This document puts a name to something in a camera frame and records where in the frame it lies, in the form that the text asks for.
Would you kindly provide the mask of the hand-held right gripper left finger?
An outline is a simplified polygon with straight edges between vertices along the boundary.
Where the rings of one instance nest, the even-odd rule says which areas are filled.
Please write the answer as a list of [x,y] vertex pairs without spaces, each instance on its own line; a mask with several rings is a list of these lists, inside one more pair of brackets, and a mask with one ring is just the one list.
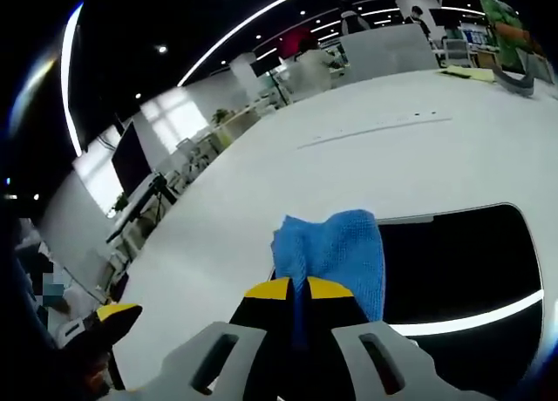
[[260,283],[229,322],[214,322],[173,350],[159,374],[108,400],[292,400],[289,278]]

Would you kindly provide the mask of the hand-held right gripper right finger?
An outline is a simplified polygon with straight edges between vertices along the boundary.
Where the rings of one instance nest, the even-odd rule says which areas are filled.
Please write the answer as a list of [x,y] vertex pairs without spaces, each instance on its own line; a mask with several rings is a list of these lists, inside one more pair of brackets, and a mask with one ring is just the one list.
[[441,378],[432,357],[381,320],[370,321],[343,285],[306,280],[305,326],[316,383],[327,400],[489,400]]

